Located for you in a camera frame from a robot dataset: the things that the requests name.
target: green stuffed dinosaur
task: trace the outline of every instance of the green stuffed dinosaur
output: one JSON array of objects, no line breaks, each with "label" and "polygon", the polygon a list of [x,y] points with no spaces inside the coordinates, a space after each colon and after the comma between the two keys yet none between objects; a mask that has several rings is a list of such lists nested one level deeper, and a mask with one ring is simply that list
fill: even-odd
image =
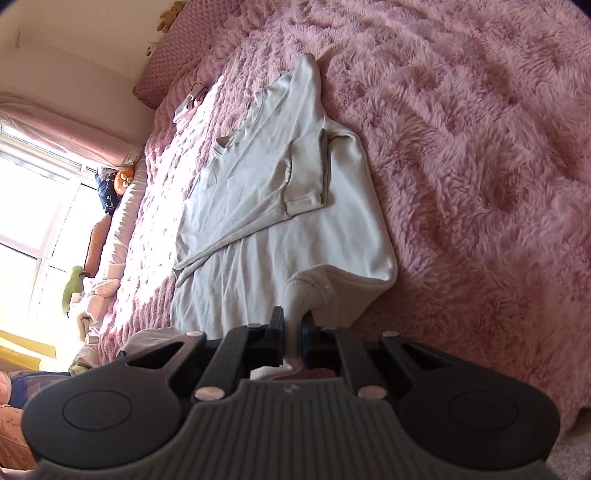
[{"label": "green stuffed dinosaur", "polygon": [[65,316],[68,316],[68,312],[70,311],[70,300],[72,299],[72,294],[82,293],[84,291],[82,280],[87,276],[88,274],[84,272],[84,267],[77,265],[72,268],[70,280],[68,280],[68,283],[66,283],[66,287],[64,288],[64,296],[61,298],[61,309]]}]

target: window frame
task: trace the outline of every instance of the window frame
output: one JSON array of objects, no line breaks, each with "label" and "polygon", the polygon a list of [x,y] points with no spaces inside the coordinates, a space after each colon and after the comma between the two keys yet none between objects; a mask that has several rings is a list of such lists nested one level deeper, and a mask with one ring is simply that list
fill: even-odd
[{"label": "window frame", "polygon": [[59,265],[59,262],[53,260],[51,256],[80,186],[84,185],[96,190],[94,175],[98,165],[82,158],[80,158],[79,162],[73,161],[13,137],[5,132],[3,125],[0,125],[0,155],[6,160],[19,165],[28,164],[54,174],[63,179],[65,186],[64,195],[57,202],[53,217],[39,249],[14,241],[0,233],[0,244],[36,259],[32,284],[29,285],[27,305],[27,315],[35,315],[37,312],[33,311],[33,309],[37,308],[40,303],[48,269],[53,267],[69,273],[68,270],[64,269],[64,266]]}]

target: round black pad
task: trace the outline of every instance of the round black pad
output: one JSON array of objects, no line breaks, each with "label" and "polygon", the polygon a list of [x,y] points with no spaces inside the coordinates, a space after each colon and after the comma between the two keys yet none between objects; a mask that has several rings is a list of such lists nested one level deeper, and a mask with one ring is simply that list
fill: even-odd
[{"label": "round black pad", "polygon": [[44,389],[26,406],[22,429],[37,459],[104,469],[156,452],[182,422],[166,375],[115,362]]},{"label": "round black pad", "polygon": [[560,428],[543,393],[472,365],[425,372],[400,404],[407,433],[454,465],[509,470],[546,459]]}]

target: window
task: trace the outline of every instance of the window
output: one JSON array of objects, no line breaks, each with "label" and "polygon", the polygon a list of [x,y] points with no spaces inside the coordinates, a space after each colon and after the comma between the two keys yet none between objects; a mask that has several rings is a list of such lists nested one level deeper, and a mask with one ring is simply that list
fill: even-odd
[{"label": "window", "polygon": [[64,286],[105,214],[95,172],[0,129],[0,329],[54,345],[66,368],[80,345],[61,309]]}]

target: pink patterned fabric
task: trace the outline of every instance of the pink patterned fabric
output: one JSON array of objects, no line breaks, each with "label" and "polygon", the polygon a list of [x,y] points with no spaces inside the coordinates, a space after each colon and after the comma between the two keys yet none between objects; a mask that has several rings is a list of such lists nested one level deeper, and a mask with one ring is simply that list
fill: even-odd
[{"label": "pink patterned fabric", "polygon": [[156,110],[180,68],[195,55],[200,58],[212,31],[241,3],[242,0],[191,0],[150,57],[134,88],[135,96]]},{"label": "pink patterned fabric", "polygon": [[[104,360],[169,324],[181,202],[212,141],[309,51],[328,115],[363,139],[400,262],[354,329],[529,382],[571,428],[591,406],[589,19],[567,0],[246,0],[214,40],[156,113]],[[210,92],[175,136],[198,81]]]}]

